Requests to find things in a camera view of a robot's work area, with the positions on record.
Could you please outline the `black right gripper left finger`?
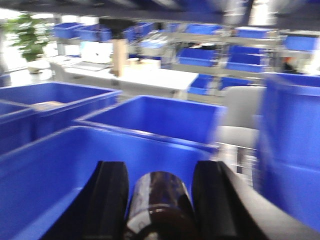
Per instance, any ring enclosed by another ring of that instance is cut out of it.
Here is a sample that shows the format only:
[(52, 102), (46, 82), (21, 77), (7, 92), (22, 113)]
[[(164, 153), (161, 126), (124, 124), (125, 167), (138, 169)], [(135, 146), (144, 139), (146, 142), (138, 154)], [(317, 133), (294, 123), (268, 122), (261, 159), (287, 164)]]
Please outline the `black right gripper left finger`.
[(46, 240), (118, 240), (128, 203), (129, 176), (122, 161), (99, 161)]

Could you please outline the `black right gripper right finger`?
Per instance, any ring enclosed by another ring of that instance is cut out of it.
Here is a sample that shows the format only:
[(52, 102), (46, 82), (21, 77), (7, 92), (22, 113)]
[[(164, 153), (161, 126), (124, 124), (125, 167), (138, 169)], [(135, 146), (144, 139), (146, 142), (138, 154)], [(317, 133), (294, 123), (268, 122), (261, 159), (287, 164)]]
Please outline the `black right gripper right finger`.
[(266, 240), (216, 161), (198, 161), (192, 199), (202, 240)]

